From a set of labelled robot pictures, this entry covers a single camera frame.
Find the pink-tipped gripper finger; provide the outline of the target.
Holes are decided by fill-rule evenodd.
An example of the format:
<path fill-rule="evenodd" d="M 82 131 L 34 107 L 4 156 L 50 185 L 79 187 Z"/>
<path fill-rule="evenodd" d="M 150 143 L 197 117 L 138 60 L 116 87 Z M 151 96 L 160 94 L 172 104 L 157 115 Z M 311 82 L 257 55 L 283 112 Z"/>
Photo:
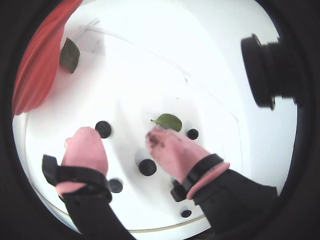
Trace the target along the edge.
<path fill-rule="evenodd" d="M 212 227 L 237 227 L 262 215 L 278 198 L 276 187 L 231 170 L 215 153 L 171 129 L 154 127 L 145 137 L 151 156 L 174 177 L 185 197 Z"/>
<path fill-rule="evenodd" d="M 84 237 L 131 236 L 110 206 L 108 159 L 100 134 L 81 127 L 65 147 L 61 164 L 55 157 L 43 155 L 41 167 L 78 231 Z"/>

